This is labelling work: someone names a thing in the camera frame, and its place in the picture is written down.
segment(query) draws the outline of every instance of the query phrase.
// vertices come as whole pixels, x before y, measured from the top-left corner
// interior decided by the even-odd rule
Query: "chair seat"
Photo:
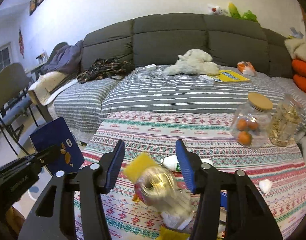
[[[32,104],[31,99],[29,97],[24,97],[16,105],[14,105],[12,109],[7,111],[6,115],[3,117],[3,122],[5,126],[10,125],[20,115],[25,114],[26,110],[31,104]]]

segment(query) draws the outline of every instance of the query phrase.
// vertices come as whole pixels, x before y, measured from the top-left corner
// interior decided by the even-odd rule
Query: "tablecloth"
[[[229,132],[232,117],[130,111],[111,114],[84,149],[84,165],[112,151],[118,139],[126,146],[121,170],[143,151],[159,163],[161,158],[175,154],[175,142],[181,138],[189,151],[211,159],[217,169],[243,169],[257,188],[260,180],[269,179],[273,183],[271,191],[261,194],[286,239],[306,214],[306,167],[301,152],[294,143],[276,147],[269,140],[258,150],[239,145]],[[185,188],[181,173],[175,176],[178,185]],[[160,215],[142,202],[133,202],[133,194],[133,184],[120,171],[114,189],[101,196],[112,239],[157,238],[163,224]],[[195,211],[198,202],[199,195],[192,195]],[[77,236],[83,239],[79,192],[75,193],[74,208]],[[193,223],[194,220],[185,228],[186,232],[190,232]]]

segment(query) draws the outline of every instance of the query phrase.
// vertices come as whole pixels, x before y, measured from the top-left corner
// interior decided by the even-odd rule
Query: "orange pillow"
[[[298,59],[292,61],[292,67],[299,75],[306,77],[306,62]]]
[[[300,88],[303,92],[306,93],[306,78],[305,77],[301,77],[300,75],[295,74],[293,76],[293,81],[298,86],[298,88]]]

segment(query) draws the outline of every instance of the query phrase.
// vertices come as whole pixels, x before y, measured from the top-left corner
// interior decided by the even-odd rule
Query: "transparent jar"
[[[249,93],[248,101],[234,114],[230,132],[238,143],[248,148],[261,147],[268,138],[273,104],[259,93]]]
[[[268,129],[271,143],[285,147],[299,130],[303,115],[301,104],[285,94],[284,99],[278,103]]]

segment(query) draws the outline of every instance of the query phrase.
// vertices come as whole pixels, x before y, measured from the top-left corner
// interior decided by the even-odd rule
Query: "white stuffed animal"
[[[208,14],[215,14],[215,15],[227,15],[229,12],[226,9],[221,8],[218,5],[208,4]]]
[[[218,75],[219,68],[212,61],[210,54],[201,49],[190,49],[183,56],[179,55],[175,65],[169,66],[164,70],[165,76],[176,74],[201,74]]]

